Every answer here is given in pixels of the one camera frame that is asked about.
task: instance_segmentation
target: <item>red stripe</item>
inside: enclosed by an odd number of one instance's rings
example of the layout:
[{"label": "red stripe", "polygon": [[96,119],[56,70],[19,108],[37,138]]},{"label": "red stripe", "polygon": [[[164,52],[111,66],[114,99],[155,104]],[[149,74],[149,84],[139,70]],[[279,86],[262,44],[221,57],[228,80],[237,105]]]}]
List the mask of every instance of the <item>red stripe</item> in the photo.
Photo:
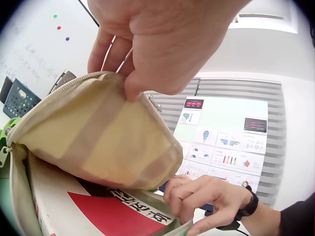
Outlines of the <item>red stripe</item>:
[{"label": "red stripe", "polygon": [[68,194],[90,222],[106,236],[148,236],[165,227],[116,198]]}]

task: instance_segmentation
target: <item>zipper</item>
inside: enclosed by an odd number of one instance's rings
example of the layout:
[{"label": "zipper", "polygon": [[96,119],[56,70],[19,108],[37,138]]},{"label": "zipper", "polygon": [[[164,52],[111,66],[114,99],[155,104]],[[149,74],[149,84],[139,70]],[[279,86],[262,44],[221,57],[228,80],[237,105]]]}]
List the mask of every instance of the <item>zipper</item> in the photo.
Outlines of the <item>zipper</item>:
[{"label": "zipper", "polygon": [[8,148],[6,146],[2,147],[0,151],[0,168],[4,166],[5,161],[11,151],[12,151],[12,148]]},{"label": "zipper", "polygon": [[8,145],[8,147],[11,148],[12,140],[15,138],[15,136],[17,134],[17,131],[19,130],[19,127],[21,127],[25,122],[27,122],[39,109],[41,109],[43,106],[45,106],[51,100],[53,100],[59,93],[61,93],[61,92],[65,91],[65,90],[71,88],[72,86],[74,86],[77,83],[80,83],[80,82],[82,82],[82,81],[84,81],[86,79],[89,79],[89,78],[94,77],[94,76],[100,76],[100,75],[107,74],[107,73],[109,73],[109,72],[108,71],[99,71],[99,72],[93,72],[93,73],[86,74],[84,76],[81,76],[79,78],[75,78],[75,79],[65,83],[64,85],[62,85],[61,87],[56,89],[54,92],[49,94],[46,98],[41,100],[33,109],[31,109],[28,113],[26,113],[20,119],[20,121],[9,131],[9,133],[7,135],[7,145]]}]

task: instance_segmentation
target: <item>plastic basket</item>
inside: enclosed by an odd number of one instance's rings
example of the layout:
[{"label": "plastic basket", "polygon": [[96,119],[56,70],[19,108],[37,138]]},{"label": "plastic basket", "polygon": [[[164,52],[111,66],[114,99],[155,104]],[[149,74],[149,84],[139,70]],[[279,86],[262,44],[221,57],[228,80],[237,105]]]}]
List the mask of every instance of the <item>plastic basket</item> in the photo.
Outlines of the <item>plastic basket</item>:
[{"label": "plastic basket", "polygon": [[10,118],[22,117],[41,99],[18,79],[15,79],[3,106],[3,112]]}]

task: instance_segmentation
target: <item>book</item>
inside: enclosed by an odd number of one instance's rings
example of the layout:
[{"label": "book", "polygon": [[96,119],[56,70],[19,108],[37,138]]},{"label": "book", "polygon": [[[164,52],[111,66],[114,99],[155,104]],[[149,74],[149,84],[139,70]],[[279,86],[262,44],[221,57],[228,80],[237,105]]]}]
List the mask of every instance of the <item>book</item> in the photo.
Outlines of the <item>book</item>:
[{"label": "book", "polygon": [[144,191],[76,178],[31,152],[27,170],[44,236],[158,236],[180,225],[165,203]]}]

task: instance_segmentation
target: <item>poster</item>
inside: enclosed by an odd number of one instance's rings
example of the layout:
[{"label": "poster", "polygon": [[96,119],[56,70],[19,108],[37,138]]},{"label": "poster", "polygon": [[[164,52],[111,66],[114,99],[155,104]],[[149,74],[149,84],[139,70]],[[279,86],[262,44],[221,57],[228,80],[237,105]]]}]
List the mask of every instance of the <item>poster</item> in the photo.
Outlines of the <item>poster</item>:
[{"label": "poster", "polygon": [[218,131],[216,129],[198,126],[195,133],[194,142],[214,146],[217,136]]},{"label": "poster", "polygon": [[257,190],[266,153],[266,101],[187,97],[174,136],[183,147],[177,174],[202,175]]},{"label": "poster", "polygon": [[264,163],[264,155],[215,148],[211,166],[231,171],[260,175]]},{"label": "poster", "polygon": [[217,167],[210,166],[208,175],[222,179],[228,183],[235,184],[241,187],[250,185],[252,191],[255,193],[259,184],[260,176],[250,175],[241,172],[228,171]]},{"label": "poster", "polygon": [[260,176],[257,176],[257,175],[249,175],[249,174],[240,173],[240,172],[232,172],[229,183],[235,184],[241,187],[246,187],[249,185],[252,188],[252,191],[256,193],[258,184],[259,184],[259,179],[260,179]]},{"label": "poster", "polygon": [[200,176],[206,175],[208,169],[208,165],[186,160],[184,164],[183,174],[187,175],[192,180],[195,180]]},{"label": "poster", "polygon": [[212,166],[209,167],[209,170],[207,173],[207,175],[209,176],[222,179],[226,182],[230,181],[232,174],[233,174],[232,171],[227,171],[227,170],[217,168],[217,167],[212,167]]},{"label": "poster", "polygon": [[187,160],[210,165],[214,147],[200,143],[192,143]]},{"label": "poster", "polygon": [[184,142],[184,141],[179,141],[179,143],[181,144],[182,148],[183,148],[183,158],[186,159],[191,143],[188,142]]},{"label": "poster", "polygon": [[241,142],[242,135],[240,133],[219,132],[216,146],[220,148],[239,150]]},{"label": "poster", "polygon": [[201,111],[198,110],[182,110],[179,123],[198,125]]},{"label": "poster", "polygon": [[267,135],[244,133],[241,150],[254,153],[266,153]]},{"label": "poster", "polygon": [[267,119],[245,117],[244,131],[248,133],[267,134]]}]

